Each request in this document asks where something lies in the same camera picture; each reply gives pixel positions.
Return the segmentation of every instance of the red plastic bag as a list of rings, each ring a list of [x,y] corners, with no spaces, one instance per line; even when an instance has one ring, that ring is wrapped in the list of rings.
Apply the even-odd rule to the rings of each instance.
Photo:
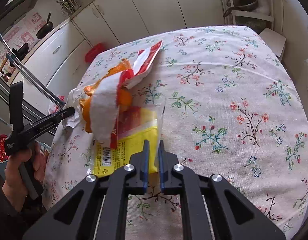
[[[106,49],[102,43],[96,44],[88,53],[86,53],[85,62],[92,63],[96,56],[104,51],[106,51]]]

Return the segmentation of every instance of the shelf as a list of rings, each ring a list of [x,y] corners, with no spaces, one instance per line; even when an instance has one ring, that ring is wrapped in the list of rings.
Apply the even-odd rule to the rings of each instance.
[[[265,15],[265,14],[261,14],[261,13],[233,10],[232,14],[234,16],[242,16],[242,17],[261,19],[261,20],[265,20],[265,21],[268,21],[268,22],[273,22],[274,21],[274,17],[269,16],[269,15]]]

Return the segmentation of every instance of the floral tablecloth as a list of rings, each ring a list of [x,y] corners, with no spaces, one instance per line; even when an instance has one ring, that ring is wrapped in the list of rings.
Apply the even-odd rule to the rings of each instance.
[[[133,95],[143,104],[166,97],[165,149],[197,174],[222,174],[291,239],[308,203],[308,122],[285,69],[251,29],[185,29],[108,50],[86,71],[76,97],[120,59],[133,63],[138,50],[159,40],[153,69]],[[86,176],[93,135],[84,125],[57,129],[46,207]],[[130,196],[126,239],[182,239],[179,197],[163,196],[158,185]]]

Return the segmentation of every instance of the plastic wrapper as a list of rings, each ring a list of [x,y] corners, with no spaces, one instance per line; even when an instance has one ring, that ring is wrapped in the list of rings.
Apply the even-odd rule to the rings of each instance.
[[[144,140],[150,142],[149,172],[158,171],[157,151],[161,139],[166,98],[156,105],[131,106],[118,119],[118,147],[111,149],[94,142],[89,171],[98,177],[112,174],[129,163],[131,155],[143,150]]]
[[[59,99],[64,101],[65,96],[57,96]],[[54,114],[55,112],[62,110],[58,105],[54,104],[52,101],[50,101],[49,104],[49,114]]]

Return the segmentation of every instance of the cabinet handle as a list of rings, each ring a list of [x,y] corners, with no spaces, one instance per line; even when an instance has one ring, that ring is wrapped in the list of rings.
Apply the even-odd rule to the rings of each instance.
[[[52,54],[55,54],[56,52],[58,52],[58,50],[60,49],[61,46],[62,46],[62,44],[61,44],[60,46],[58,46],[58,47],[56,48],[56,50],[54,50],[54,52],[53,52]]]
[[[104,12],[103,8],[100,7],[98,4],[96,4],[96,6],[97,6],[98,10],[100,11],[100,13],[101,13],[102,15],[105,15],[105,12]]]
[[[94,14],[94,16],[96,17],[96,18],[100,18],[96,13],[95,13],[95,11],[94,11],[94,8],[92,8],[92,13]]]

